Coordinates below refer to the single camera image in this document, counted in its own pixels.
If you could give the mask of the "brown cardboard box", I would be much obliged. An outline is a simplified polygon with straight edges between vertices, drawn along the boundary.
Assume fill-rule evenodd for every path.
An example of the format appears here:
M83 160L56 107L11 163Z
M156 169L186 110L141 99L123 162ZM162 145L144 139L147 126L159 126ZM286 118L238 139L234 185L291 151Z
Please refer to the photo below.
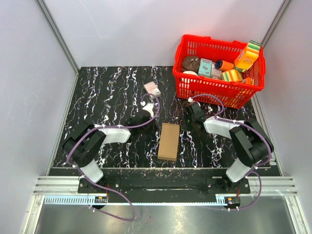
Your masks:
M180 126L163 123L157 158L161 160L176 161L178 152Z

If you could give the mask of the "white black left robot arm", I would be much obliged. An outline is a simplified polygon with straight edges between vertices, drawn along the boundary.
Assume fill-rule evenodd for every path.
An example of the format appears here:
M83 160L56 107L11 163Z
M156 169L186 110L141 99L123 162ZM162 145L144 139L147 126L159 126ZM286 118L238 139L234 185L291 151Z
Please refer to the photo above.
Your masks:
M84 122L65 140L62 146L67 163L76 165L89 180L89 188L95 193L105 189L104 174L95 157L103 144L126 143L132 135L155 129L155 114L151 110L140 110L129 118L125 125L104 126Z

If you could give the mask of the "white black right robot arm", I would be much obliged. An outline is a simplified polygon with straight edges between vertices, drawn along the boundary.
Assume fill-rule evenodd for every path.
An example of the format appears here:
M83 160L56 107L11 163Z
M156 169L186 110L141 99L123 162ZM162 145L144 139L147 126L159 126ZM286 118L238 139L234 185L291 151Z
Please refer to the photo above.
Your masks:
M183 129L220 135L230 139L236 151L237 159L227 169L222 180L222 189L233 193L249 172L271 160L274 146L260 124L255 119L236 121L208 116L198 102L186 105L183 117Z

